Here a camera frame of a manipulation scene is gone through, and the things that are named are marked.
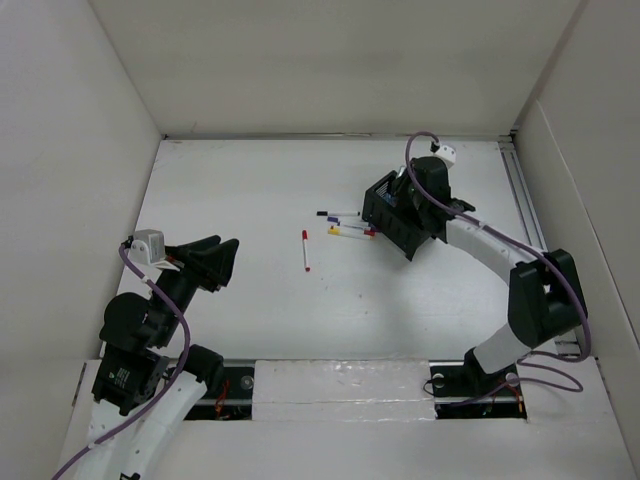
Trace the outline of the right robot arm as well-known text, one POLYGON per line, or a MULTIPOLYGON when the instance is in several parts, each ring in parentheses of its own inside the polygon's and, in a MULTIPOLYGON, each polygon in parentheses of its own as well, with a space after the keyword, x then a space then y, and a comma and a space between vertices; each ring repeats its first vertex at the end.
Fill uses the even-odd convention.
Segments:
POLYGON ((591 352, 588 310, 573 257, 565 250, 542 251, 473 217, 473 205, 455 198, 449 167, 438 155, 405 159, 391 183, 391 212, 401 224, 397 244, 407 256, 426 240, 455 247, 489 268, 508 288, 506 320, 464 356, 455 378, 484 391, 517 362, 544 352, 541 345, 575 328, 591 352))

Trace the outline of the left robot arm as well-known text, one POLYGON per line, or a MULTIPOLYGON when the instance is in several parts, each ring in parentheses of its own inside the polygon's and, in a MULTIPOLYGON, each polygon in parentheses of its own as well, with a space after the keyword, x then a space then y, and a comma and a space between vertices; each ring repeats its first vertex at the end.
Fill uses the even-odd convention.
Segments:
POLYGON ((222 387, 223 357, 192 342, 185 312, 197 291, 228 285, 238 248, 217 235, 168 246, 158 230, 120 245, 150 294, 121 293, 105 308, 87 444, 65 465, 75 478, 147 478, 189 411, 222 387))

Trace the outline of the red-capped white marker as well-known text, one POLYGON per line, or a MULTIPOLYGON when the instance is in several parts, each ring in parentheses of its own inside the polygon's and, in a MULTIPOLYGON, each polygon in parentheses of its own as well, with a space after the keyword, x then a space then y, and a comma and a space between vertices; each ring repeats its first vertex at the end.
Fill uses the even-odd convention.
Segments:
POLYGON ((304 262, 304 270, 305 272, 311 271, 311 266, 309 262, 308 256, 308 232, 306 229, 303 229, 301 232, 302 239, 302 253, 303 253, 303 262, 304 262))

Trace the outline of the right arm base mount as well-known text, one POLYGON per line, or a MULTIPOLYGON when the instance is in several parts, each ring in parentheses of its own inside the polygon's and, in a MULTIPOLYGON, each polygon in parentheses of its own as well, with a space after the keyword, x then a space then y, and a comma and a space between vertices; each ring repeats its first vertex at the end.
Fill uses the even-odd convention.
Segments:
POLYGON ((516 373, 512 365, 475 382, 463 375, 462 365, 431 365, 422 389, 434 398, 438 420, 524 419, 521 387, 505 384, 516 373))

